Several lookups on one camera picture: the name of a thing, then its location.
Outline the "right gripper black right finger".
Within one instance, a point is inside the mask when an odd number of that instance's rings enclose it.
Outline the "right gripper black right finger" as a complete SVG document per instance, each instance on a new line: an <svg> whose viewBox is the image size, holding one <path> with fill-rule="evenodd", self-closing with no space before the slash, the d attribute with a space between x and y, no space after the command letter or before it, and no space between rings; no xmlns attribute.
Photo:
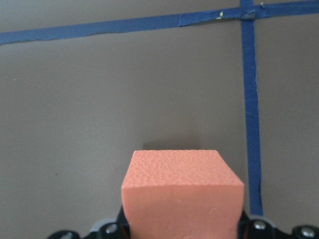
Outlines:
<svg viewBox="0 0 319 239"><path fill-rule="evenodd" d="M237 227L238 239L275 239L276 226L269 219L242 211Z"/></svg>

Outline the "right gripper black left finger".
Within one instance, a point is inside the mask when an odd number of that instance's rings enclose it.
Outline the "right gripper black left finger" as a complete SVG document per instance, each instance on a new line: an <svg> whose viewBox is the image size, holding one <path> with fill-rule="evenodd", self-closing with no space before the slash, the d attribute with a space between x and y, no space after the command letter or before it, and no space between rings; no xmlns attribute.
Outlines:
<svg viewBox="0 0 319 239"><path fill-rule="evenodd" d="M95 239L130 239L130 226L123 207L116 218L106 218L95 222L91 228Z"/></svg>

